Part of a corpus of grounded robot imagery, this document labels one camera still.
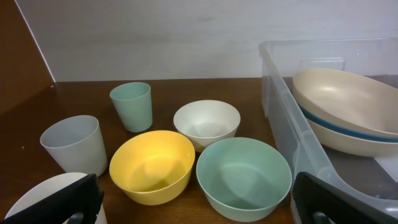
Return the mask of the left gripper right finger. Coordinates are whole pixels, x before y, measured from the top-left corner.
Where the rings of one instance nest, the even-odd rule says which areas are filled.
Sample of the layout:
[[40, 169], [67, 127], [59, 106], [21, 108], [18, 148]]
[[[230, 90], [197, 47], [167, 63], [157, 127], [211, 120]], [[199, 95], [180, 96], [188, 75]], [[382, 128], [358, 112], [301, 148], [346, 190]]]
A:
[[308, 172], [297, 174], [292, 196], [303, 224], [397, 224], [396, 218]]

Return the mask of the cream wide bowl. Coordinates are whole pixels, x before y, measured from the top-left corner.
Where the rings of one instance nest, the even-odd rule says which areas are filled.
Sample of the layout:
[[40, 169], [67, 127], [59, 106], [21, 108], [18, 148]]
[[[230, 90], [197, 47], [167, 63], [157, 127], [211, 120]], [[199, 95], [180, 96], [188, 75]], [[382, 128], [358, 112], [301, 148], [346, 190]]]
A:
[[293, 77], [296, 102], [314, 116], [361, 133], [397, 137], [397, 89], [372, 78], [332, 69]]
[[324, 128], [307, 119], [322, 145], [334, 150], [364, 157], [387, 157], [397, 155], [396, 142], [380, 142], [352, 137]]

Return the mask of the blue wide bowl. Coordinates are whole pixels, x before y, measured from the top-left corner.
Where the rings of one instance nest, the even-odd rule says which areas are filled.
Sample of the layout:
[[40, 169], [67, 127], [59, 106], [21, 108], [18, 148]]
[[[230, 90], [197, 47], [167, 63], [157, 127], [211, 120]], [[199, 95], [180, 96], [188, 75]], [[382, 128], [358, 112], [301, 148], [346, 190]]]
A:
[[352, 129], [344, 128], [342, 126], [338, 126], [338, 125], [335, 125], [328, 121], [325, 121], [324, 119], [321, 119], [318, 116], [315, 116], [314, 114], [311, 114], [309, 111], [307, 111], [302, 106], [299, 106], [299, 108], [301, 109], [303, 115], [306, 118], [308, 118], [310, 121], [313, 121], [314, 123], [319, 124], [320, 126], [330, 129], [332, 131], [335, 131], [337, 133], [345, 134], [345, 135], [356, 137], [356, 138], [367, 139], [367, 140], [371, 140], [371, 141], [397, 142], [396, 137], [378, 136], [375, 134], [362, 133], [362, 132], [355, 131]]

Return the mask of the green small bowl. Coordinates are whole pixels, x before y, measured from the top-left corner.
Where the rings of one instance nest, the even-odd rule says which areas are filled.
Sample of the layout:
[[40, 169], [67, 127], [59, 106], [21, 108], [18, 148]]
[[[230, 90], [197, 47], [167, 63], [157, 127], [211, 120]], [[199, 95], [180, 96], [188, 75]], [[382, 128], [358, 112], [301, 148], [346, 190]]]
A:
[[237, 222], [268, 216], [292, 185], [285, 158], [251, 138], [228, 138], [208, 146], [198, 158], [196, 175], [210, 205]]

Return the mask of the yellow small bowl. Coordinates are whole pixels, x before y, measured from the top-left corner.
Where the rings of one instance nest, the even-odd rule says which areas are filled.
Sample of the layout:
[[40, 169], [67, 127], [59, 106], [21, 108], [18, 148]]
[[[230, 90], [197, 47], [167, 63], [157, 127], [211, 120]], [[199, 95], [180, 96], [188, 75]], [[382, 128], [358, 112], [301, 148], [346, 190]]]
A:
[[174, 131], [149, 131], [120, 146], [109, 174], [133, 201], [160, 205], [185, 190], [194, 161], [195, 148], [187, 137]]

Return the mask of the white small bowl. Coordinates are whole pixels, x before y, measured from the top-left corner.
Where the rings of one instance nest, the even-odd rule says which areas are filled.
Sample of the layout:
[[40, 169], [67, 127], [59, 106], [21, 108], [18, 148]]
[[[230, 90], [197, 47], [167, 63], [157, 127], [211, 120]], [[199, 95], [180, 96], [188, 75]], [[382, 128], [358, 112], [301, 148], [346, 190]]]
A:
[[226, 138], [233, 138], [241, 122], [239, 111], [218, 100], [199, 100], [182, 106], [174, 114], [176, 130], [189, 138], [197, 152]]

